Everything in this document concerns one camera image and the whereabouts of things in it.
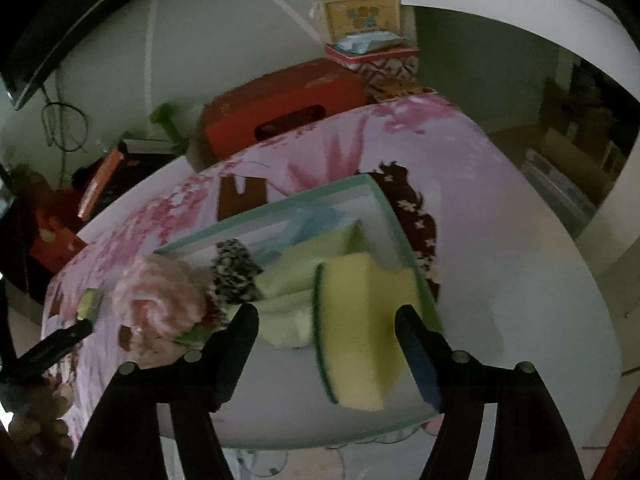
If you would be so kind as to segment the person left hand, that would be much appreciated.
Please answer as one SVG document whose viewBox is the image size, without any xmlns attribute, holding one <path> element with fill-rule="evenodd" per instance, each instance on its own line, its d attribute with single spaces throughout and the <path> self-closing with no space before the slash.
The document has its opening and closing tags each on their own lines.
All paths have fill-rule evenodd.
<svg viewBox="0 0 640 480">
<path fill-rule="evenodd" d="M 51 385 L 32 390 L 9 424 L 18 452 L 31 460 L 69 460 L 74 444 L 62 419 L 70 404 Z"/>
</svg>

